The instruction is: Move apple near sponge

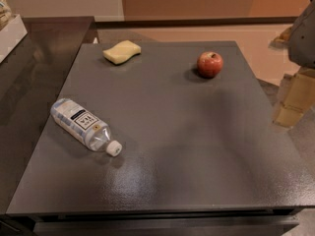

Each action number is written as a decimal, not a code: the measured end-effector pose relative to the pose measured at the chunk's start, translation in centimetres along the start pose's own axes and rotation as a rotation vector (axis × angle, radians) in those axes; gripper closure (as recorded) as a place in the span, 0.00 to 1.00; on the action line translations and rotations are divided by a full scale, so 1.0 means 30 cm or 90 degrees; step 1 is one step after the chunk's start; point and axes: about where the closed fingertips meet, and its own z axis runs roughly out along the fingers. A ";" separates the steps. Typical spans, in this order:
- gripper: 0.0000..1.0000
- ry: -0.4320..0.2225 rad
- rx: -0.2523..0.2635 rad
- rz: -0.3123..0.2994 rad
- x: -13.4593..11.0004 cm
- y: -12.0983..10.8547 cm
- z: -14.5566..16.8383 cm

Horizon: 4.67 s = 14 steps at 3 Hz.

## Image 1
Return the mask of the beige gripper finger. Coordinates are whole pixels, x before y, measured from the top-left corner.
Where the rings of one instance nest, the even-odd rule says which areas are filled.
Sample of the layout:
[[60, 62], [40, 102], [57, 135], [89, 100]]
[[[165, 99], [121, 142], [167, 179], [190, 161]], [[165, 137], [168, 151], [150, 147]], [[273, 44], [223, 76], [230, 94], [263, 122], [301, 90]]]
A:
[[291, 128], [314, 104], [315, 70], [301, 67], [294, 75], [285, 74], [277, 94], [273, 123]]
[[271, 45], [275, 48], [286, 48], [290, 39], [292, 27], [285, 29], [280, 35], [276, 36]]

